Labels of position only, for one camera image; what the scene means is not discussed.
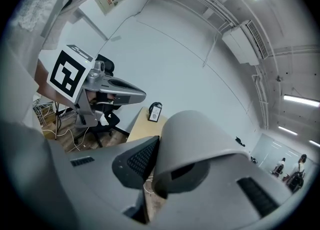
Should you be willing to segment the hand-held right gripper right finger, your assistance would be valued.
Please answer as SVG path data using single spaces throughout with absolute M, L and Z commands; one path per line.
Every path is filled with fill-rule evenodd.
M 194 190 L 169 194 L 152 230 L 270 230 L 283 217 L 289 189 L 243 154 L 214 158 Z

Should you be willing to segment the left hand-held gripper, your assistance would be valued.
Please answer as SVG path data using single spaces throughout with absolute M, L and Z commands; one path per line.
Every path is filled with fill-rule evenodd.
M 77 127 L 95 127 L 102 113 L 91 108 L 87 91 L 116 95 L 115 106 L 139 104 L 147 94 L 120 78 L 105 75 L 105 62 L 96 60 L 74 44 L 65 45 L 49 71 L 47 83 L 72 102 Z

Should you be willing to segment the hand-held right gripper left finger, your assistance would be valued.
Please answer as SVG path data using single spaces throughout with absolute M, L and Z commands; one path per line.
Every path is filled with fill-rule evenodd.
M 0 123 L 1 192 L 13 230 L 148 230 L 143 183 L 159 137 L 66 153 L 19 123 Z

